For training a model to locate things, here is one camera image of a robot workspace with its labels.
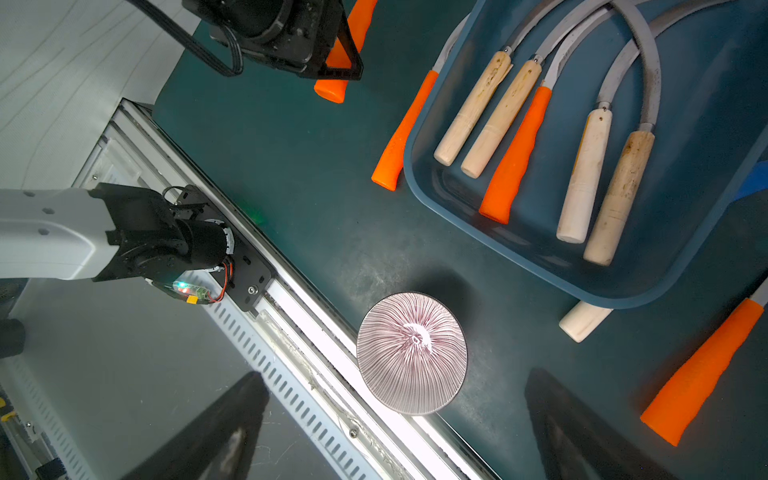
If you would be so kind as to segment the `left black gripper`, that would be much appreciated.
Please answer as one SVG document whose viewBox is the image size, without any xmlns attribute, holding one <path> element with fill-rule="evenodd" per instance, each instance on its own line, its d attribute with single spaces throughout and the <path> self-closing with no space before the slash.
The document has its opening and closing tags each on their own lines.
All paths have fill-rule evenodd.
<svg viewBox="0 0 768 480">
<path fill-rule="evenodd" d="M 184 0 L 182 6 L 209 25 L 210 37 L 239 45 L 244 58 L 315 80 L 359 80 L 363 62 L 340 1 Z M 327 65 L 339 40 L 350 68 Z"/>
</svg>

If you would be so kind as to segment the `orange sickle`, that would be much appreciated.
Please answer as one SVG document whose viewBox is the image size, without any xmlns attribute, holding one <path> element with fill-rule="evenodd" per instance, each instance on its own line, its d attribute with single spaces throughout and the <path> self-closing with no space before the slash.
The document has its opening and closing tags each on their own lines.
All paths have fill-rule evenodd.
<svg viewBox="0 0 768 480">
<path fill-rule="evenodd" d="M 670 377 L 642 413 L 641 422 L 668 444 L 678 446 L 766 305 L 767 283 L 763 282 Z"/>
<path fill-rule="evenodd" d="M 397 188 L 398 178 L 404 166 L 407 140 L 468 18 L 469 15 L 466 15 L 445 41 L 435 63 L 380 156 L 371 180 L 388 191 L 395 191 Z"/>
<path fill-rule="evenodd" d="M 542 82 L 562 41 L 544 61 L 541 74 L 529 94 L 533 97 L 531 105 L 496 168 L 479 208 L 480 215 L 499 224 L 506 225 L 509 223 L 512 204 L 528 169 L 536 138 L 545 119 L 554 88 L 554 86 L 542 86 Z"/>
<path fill-rule="evenodd" d="M 361 51 L 364 45 L 377 3 L 377 0 L 357 0 L 347 17 L 351 38 L 358 51 Z M 350 68 L 352 66 L 351 60 L 339 40 L 335 42 L 326 63 L 328 66 L 336 68 Z M 328 101 L 342 104 L 345 100 L 347 86 L 347 80 L 317 80 L 314 91 Z"/>
</svg>

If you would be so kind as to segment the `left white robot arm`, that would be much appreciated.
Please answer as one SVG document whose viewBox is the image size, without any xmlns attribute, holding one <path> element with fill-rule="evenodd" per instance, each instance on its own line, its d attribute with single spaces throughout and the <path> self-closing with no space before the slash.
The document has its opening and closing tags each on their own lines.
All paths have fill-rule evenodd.
<svg viewBox="0 0 768 480">
<path fill-rule="evenodd" d="M 184 8 L 226 46 L 224 62 L 159 7 L 138 11 L 225 77 L 253 60 L 313 80 L 360 79 L 364 64 L 339 1 L 187 1 Z M 1 193 L 1 275 L 5 279 L 143 278 L 167 295 L 210 305 L 224 298 L 245 262 L 241 240 L 202 203 L 175 204 L 152 189 L 99 183 L 91 189 Z M 212 292 L 182 280 L 189 271 L 219 277 Z"/>
</svg>

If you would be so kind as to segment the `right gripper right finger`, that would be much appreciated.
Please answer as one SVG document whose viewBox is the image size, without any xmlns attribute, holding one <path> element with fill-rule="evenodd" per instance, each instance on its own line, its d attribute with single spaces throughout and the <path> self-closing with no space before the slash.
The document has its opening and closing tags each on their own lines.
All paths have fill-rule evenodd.
<svg viewBox="0 0 768 480">
<path fill-rule="evenodd" d="M 549 479 L 673 479 L 548 371 L 534 368 L 525 398 Z"/>
</svg>

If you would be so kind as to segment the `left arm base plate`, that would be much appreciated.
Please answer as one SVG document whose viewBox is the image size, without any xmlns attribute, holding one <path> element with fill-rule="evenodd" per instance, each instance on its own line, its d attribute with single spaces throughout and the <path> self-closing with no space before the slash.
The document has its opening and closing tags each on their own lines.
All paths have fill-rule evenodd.
<svg viewBox="0 0 768 480">
<path fill-rule="evenodd" d="M 187 185 L 180 189 L 175 200 L 177 205 L 188 207 L 189 212 L 181 214 L 184 219 L 217 220 L 232 231 L 233 252 L 228 255 L 233 265 L 226 295 L 244 312 L 255 308 L 256 303 L 267 292 L 277 271 L 255 246 L 232 224 L 224 211 L 196 186 Z"/>
</svg>

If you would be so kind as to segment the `wooden sickle group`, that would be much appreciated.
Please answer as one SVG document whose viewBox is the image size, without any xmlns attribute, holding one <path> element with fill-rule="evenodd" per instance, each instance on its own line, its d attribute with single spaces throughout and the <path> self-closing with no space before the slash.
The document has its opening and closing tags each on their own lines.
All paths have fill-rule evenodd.
<svg viewBox="0 0 768 480">
<path fill-rule="evenodd" d="M 606 1 L 599 0 L 582 1 L 553 28 L 535 54 L 525 62 L 466 155 L 461 170 L 467 176 L 475 179 L 481 175 L 532 91 L 547 56 L 571 30 L 605 4 Z"/>
</svg>

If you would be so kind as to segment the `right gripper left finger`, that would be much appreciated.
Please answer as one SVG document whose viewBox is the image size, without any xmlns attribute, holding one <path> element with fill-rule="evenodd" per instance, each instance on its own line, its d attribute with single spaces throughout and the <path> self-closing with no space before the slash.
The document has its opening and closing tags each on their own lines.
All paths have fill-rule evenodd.
<svg viewBox="0 0 768 480">
<path fill-rule="evenodd" d="M 244 375 L 126 479 L 245 479 L 269 402 L 260 373 Z"/>
</svg>

